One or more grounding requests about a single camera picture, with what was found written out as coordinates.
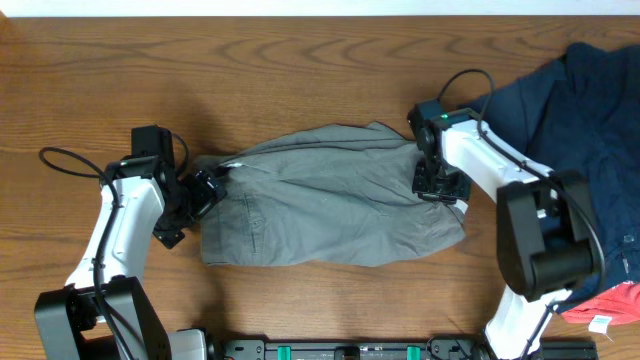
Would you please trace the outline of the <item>grey shorts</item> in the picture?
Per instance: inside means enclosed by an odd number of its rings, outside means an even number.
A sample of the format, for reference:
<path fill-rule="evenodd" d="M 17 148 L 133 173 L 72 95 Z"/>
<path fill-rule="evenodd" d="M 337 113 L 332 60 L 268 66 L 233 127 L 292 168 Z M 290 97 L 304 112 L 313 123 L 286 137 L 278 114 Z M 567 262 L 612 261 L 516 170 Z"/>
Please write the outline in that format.
<path fill-rule="evenodd" d="M 201 222 L 204 263 L 375 267 L 464 239 L 465 209 L 412 191 L 422 154 L 373 122 L 283 136 L 235 155 L 202 155 L 226 195 Z"/>

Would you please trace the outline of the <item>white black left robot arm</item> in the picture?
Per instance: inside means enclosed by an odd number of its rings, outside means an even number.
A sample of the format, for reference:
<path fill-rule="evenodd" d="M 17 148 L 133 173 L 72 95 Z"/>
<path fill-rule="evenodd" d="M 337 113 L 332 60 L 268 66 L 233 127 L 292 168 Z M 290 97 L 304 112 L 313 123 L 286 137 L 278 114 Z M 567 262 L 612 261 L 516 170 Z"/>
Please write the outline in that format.
<path fill-rule="evenodd" d="M 162 155 L 93 170 L 101 210 L 82 259 L 34 317 L 49 359 L 212 359 L 205 330 L 169 333 L 143 289 L 152 239 L 171 249 L 226 194 L 205 170 L 184 177 Z"/>

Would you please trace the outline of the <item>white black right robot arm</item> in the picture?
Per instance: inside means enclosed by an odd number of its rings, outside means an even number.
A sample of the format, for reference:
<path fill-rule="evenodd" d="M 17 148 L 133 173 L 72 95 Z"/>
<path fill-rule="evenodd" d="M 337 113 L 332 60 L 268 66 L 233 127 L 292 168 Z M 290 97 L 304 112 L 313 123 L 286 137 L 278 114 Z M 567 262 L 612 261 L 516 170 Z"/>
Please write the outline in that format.
<path fill-rule="evenodd" d="M 473 185 L 496 205 L 496 255 L 506 284 L 479 339 L 433 337 L 429 359 L 595 359 L 589 340 L 545 340 L 544 329 L 591 276 L 605 275 L 591 194 L 576 171 L 556 172 L 500 139 L 470 108 L 419 103 L 407 121 L 423 156 L 412 191 L 463 206 Z"/>

